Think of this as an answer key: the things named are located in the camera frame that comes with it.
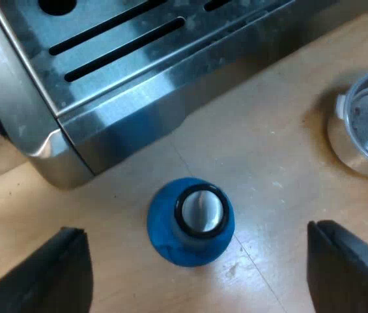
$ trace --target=black rubber edge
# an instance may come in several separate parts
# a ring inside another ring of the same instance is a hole
[[[207,231],[205,233],[194,231],[184,222],[184,217],[182,216],[182,205],[184,204],[185,199],[193,192],[197,192],[201,190],[207,190],[215,194],[221,201],[221,204],[223,205],[223,218],[221,219],[221,222],[213,230]],[[210,238],[213,238],[219,235],[229,223],[229,217],[230,217],[229,201],[227,200],[224,193],[218,187],[211,185],[211,184],[205,183],[205,184],[198,184],[198,185],[193,185],[191,187],[188,187],[178,197],[177,203],[175,204],[175,219],[177,220],[179,227],[187,235],[194,237],[194,238],[198,238],[198,239],[210,239]]]

